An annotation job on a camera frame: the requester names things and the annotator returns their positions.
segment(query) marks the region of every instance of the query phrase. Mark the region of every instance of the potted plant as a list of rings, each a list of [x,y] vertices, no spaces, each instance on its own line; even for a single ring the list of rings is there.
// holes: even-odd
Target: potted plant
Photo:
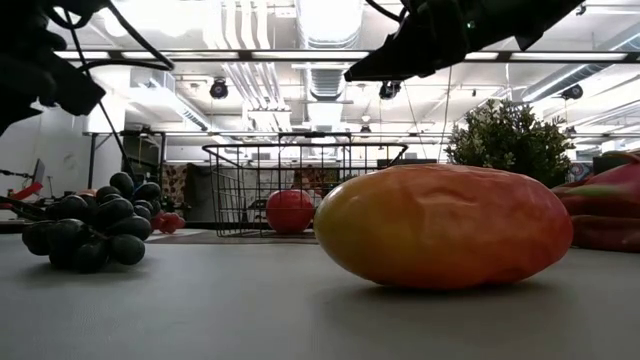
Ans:
[[[465,120],[468,127],[455,126],[445,150],[452,163],[527,175],[550,188],[565,182],[573,145],[559,128],[563,119],[544,122],[529,106],[489,100]]]

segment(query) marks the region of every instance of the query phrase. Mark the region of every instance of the wall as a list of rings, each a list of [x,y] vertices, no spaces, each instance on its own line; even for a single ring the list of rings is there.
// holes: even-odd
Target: wall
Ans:
[[[86,187],[90,139],[82,135],[85,119],[61,109],[47,109],[39,116],[14,123],[0,138],[0,168],[33,173],[37,159],[46,167],[41,195],[60,196],[65,190]],[[0,176],[0,194],[20,190],[24,179]]]
[[[116,89],[128,86],[129,70],[101,68],[94,75],[107,90],[103,103],[111,120],[117,130],[124,129],[126,102]],[[46,167],[41,195],[61,196],[64,191],[85,189],[91,138],[83,136],[84,131],[111,131],[99,107],[88,117],[75,117],[58,108],[45,109],[41,115],[14,123],[0,137],[0,169],[31,174],[37,159],[41,159]],[[94,187],[108,185],[110,176],[120,171],[121,160],[115,140],[109,139],[96,151]],[[0,175],[0,194],[22,189],[23,182],[22,178]]]

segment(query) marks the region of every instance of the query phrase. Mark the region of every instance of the wire basket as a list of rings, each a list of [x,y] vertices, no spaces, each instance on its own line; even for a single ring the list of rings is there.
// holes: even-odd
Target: wire basket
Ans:
[[[344,181],[392,166],[407,145],[398,143],[245,143],[207,145],[214,207],[220,237],[313,237],[313,221],[293,234],[274,231],[267,220],[269,196],[298,190],[313,211]],[[302,204],[291,205],[291,211]]]

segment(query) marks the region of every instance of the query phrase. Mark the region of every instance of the gray table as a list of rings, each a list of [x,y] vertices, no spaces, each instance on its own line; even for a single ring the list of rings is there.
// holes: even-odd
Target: gray table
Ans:
[[[150,245],[131,269],[52,272],[0,237],[0,358],[640,358],[640,256],[573,250],[518,286],[376,287],[312,245]]]

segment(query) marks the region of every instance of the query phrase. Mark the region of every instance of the dark grape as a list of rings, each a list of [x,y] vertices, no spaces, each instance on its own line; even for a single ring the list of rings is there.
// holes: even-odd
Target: dark grape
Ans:
[[[82,220],[87,224],[93,224],[96,211],[98,211],[98,202],[95,197],[89,194],[83,194],[80,197],[87,203],[87,213],[82,217]]]
[[[133,202],[133,206],[144,206],[149,210],[149,213],[153,213],[153,205],[146,200],[136,200]]]
[[[98,204],[104,203],[104,197],[110,194],[120,195],[120,190],[114,188],[113,186],[105,186],[98,189],[98,192],[96,193],[96,200],[98,201]]]
[[[126,199],[115,199],[100,205],[96,212],[96,227],[104,229],[133,215],[133,205]]]
[[[88,208],[83,198],[70,195],[60,201],[56,211],[58,219],[81,219],[86,216]]]
[[[52,253],[73,253],[89,237],[89,228],[77,219],[60,220],[51,225],[47,231],[47,241]]]
[[[102,203],[108,203],[111,200],[115,200],[115,199],[122,199],[122,196],[118,195],[118,194],[109,194],[109,195],[105,195],[105,197],[102,198]]]
[[[98,272],[109,258],[109,247],[106,241],[94,239],[73,254],[73,268],[81,273]]]
[[[142,241],[147,240],[152,232],[151,223],[140,216],[120,220],[106,230],[107,235],[133,235]]]
[[[143,217],[147,221],[151,221],[151,212],[144,206],[136,205],[133,207],[133,211],[136,215]]]
[[[144,258],[145,246],[133,235],[117,235],[110,239],[110,256],[122,265],[135,265]]]
[[[60,215],[58,214],[58,206],[60,203],[53,203],[49,206],[47,206],[47,209],[45,210],[45,215],[47,217],[47,219],[49,220],[60,220]]]
[[[133,199],[152,201],[159,198],[160,195],[162,195],[160,186],[156,183],[148,182],[136,189],[136,192],[133,193]]]
[[[22,231],[22,242],[29,251],[37,256],[47,256],[51,252],[47,241],[47,231],[51,229],[53,221],[41,221],[31,224]]]
[[[131,195],[133,195],[133,180],[131,180],[131,177],[127,173],[120,172],[114,174],[109,180],[109,185],[118,189],[125,199],[129,199]]]

